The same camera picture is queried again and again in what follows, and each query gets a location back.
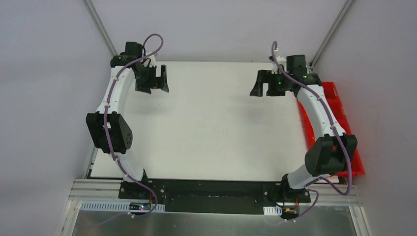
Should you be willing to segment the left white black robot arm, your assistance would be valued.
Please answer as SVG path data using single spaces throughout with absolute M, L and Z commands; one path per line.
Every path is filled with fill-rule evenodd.
M 86 124 L 94 146 L 108 154 L 123 174 L 125 183 L 132 183 L 131 192 L 138 199 L 149 195 L 145 169 L 139 164 L 131 147 L 133 131 L 123 117 L 125 103 L 132 85 L 135 90 L 151 94 L 153 89 L 169 92 L 167 67 L 161 65 L 157 75 L 155 52 L 146 54 L 144 45 L 126 42 L 125 50 L 110 61 L 110 80 L 104 97 Z

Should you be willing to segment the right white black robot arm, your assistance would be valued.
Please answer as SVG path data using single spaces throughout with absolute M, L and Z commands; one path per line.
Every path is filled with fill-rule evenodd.
M 284 96 L 292 92 L 306 111 L 314 132 L 315 142 L 304 157 L 304 164 L 285 174 L 281 180 L 279 196 L 290 202 L 306 192 L 306 188 L 318 180 L 328 180 L 347 172 L 347 189 L 336 191 L 346 196 L 352 189 L 352 158 L 357 148 L 357 138 L 348 134 L 340 125 L 325 96 L 319 76 L 308 73 L 304 55 L 286 58 L 286 65 L 278 62 L 276 55 L 269 57 L 273 63 L 271 70 L 259 70 L 250 96 L 262 97 L 263 85 L 268 85 L 267 96 Z

